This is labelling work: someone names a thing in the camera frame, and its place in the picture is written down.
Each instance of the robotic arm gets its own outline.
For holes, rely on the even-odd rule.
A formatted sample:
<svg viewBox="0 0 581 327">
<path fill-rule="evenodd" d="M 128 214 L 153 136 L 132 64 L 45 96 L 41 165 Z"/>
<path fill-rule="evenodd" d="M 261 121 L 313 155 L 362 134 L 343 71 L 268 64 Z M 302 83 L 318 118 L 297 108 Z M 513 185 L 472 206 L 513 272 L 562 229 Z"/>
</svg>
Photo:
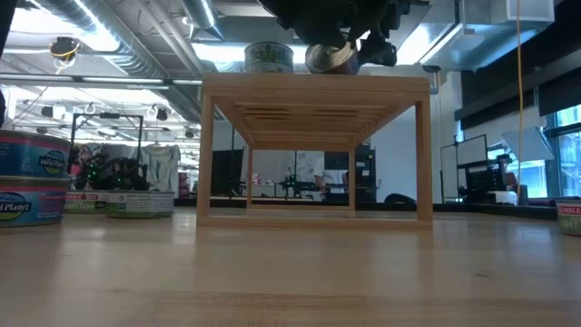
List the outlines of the robotic arm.
<svg viewBox="0 0 581 327">
<path fill-rule="evenodd" d="M 399 29 L 402 15 L 412 4 L 428 5 L 421 0 L 260 0 L 285 29 L 293 28 L 307 45 L 335 49 L 355 48 L 359 66 L 366 63 L 394 66 L 397 49 L 390 42 L 389 31 Z"/>
</svg>

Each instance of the blue label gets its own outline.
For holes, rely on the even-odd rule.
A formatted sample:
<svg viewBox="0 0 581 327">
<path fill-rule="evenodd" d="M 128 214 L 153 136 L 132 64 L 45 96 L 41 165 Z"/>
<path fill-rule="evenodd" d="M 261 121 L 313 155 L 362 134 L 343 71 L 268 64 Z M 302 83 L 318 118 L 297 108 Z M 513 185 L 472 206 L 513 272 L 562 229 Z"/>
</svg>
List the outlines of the blue label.
<svg viewBox="0 0 581 327">
<path fill-rule="evenodd" d="M 64 178 L 68 154 L 34 144 L 0 143 L 0 175 Z"/>
<path fill-rule="evenodd" d="M 63 219 L 66 191 L 0 193 L 0 225 L 55 223 Z"/>
</svg>

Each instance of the metal can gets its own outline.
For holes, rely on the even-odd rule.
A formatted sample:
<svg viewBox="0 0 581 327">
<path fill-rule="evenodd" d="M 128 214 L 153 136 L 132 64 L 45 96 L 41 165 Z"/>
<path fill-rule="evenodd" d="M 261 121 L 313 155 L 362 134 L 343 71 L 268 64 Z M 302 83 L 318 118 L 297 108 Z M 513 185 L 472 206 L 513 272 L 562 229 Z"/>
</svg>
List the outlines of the metal can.
<svg viewBox="0 0 581 327">
<path fill-rule="evenodd" d="M 107 217 L 162 218 L 173 215 L 174 192 L 109 191 Z"/>
<path fill-rule="evenodd" d="M 107 192 L 69 191 L 66 195 L 66 213 L 105 214 L 107 213 Z"/>
<path fill-rule="evenodd" d="M 0 131 L 0 176 L 64 178 L 70 147 L 52 136 Z"/>
<path fill-rule="evenodd" d="M 341 49 L 312 45 L 305 54 L 305 65 L 313 74 L 357 74 L 359 59 L 357 49 L 351 48 L 349 42 Z"/>
<path fill-rule="evenodd" d="M 277 42 L 259 42 L 244 50 L 245 73 L 293 73 L 294 53 Z"/>
<path fill-rule="evenodd" d="M 581 201 L 557 200 L 556 209 L 561 233 L 581 236 Z"/>
<path fill-rule="evenodd" d="M 68 180 L 0 176 L 0 227 L 59 223 Z"/>
</svg>

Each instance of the wooden stand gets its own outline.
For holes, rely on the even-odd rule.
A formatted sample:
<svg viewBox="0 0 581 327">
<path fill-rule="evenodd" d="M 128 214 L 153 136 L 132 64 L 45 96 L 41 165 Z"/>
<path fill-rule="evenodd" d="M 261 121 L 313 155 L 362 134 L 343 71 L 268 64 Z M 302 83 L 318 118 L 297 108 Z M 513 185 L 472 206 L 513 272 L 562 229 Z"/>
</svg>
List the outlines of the wooden stand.
<svg viewBox="0 0 581 327">
<path fill-rule="evenodd" d="M 244 213 L 210 213 L 214 106 L 218 106 L 246 140 L 248 198 Z M 382 219 L 355 212 L 355 148 L 410 107 L 416 107 L 416 219 Z M 431 229 L 433 216 L 430 152 L 429 81 L 425 78 L 318 74 L 205 74 L 197 224 L 222 226 L 299 226 Z M 284 206 L 285 210 L 320 212 L 301 218 L 270 212 L 252 204 L 253 150 L 311 150 L 350 154 L 350 203 L 333 207 L 348 214 L 329 214 L 328 206 Z M 276 210 L 279 205 L 272 205 Z"/>
</svg>

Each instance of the yellow cable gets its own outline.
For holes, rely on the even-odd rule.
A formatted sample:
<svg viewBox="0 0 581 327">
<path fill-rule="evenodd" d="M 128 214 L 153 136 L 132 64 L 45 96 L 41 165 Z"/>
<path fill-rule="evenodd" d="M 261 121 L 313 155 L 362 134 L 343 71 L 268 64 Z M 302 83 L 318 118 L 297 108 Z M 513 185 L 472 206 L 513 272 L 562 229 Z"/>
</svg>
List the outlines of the yellow cable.
<svg viewBox="0 0 581 327">
<path fill-rule="evenodd" d="M 68 59 L 68 56 L 69 56 L 69 55 L 72 55 L 72 54 L 74 54 L 74 53 L 75 53 L 77 50 L 79 50 L 79 47 L 81 46 L 81 43 L 80 43 L 80 42 L 79 42 L 79 43 L 77 43 L 77 44 L 76 44 L 76 47 L 75 47 L 73 50 L 71 50 L 71 51 L 69 51 L 69 52 L 67 52 L 67 53 L 65 53 L 65 54 L 55 54 L 55 53 L 53 52 L 53 45 L 54 45 L 54 43 L 51 43 L 50 45 L 48 45 L 48 51 L 50 51 L 51 55 L 53 55 L 53 56 L 66 56 L 66 57 L 67 57 L 67 59 Z"/>
<path fill-rule="evenodd" d="M 517 65 L 518 65 L 518 178 L 517 178 L 517 201 L 520 199 L 520 164 L 523 144 L 523 111 L 525 109 L 525 101 L 523 99 L 523 67 L 522 56 L 520 48 L 520 0 L 517 0 Z"/>
</svg>

